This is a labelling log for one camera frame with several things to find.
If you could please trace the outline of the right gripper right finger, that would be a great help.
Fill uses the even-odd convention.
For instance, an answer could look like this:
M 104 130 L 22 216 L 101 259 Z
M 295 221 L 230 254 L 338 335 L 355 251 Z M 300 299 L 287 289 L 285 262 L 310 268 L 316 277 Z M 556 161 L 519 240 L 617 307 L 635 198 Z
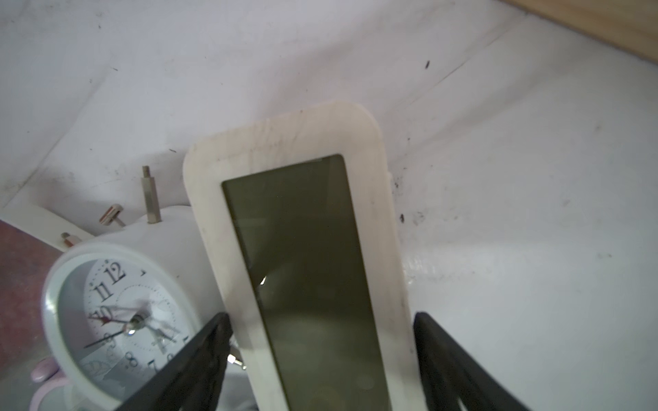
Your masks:
M 429 410 L 527 409 L 428 313 L 416 313 L 413 330 Z

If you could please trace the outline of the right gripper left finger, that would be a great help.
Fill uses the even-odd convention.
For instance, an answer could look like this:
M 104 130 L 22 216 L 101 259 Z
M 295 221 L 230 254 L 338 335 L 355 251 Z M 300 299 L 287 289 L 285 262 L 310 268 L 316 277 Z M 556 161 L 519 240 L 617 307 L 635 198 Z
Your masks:
M 227 313 L 202 330 L 120 410 L 214 410 L 222 392 L 233 334 Z

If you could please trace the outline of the long white digital clock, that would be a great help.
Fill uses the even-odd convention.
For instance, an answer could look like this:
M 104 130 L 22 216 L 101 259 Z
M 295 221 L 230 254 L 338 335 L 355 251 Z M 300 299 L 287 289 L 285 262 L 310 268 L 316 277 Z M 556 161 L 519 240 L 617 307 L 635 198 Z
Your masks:
M 183 181 L 259 409 L 425 409 L 368 111 L 332 101 L 205 138 Z

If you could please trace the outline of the white round alarm clock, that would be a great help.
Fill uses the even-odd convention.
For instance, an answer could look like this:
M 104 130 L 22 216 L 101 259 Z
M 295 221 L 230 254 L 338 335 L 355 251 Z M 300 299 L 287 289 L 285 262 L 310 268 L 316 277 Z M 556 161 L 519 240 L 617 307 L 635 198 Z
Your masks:
M 120 410 L 226 312 L 192 209 L 160 207 L 149 171 L 142 187 L 146 215 L 70 248 L 51 268 L 43 294 L 44 329 L 58 365 L 104 410 Z M 231 336 L 214 410 L 256 407 Z

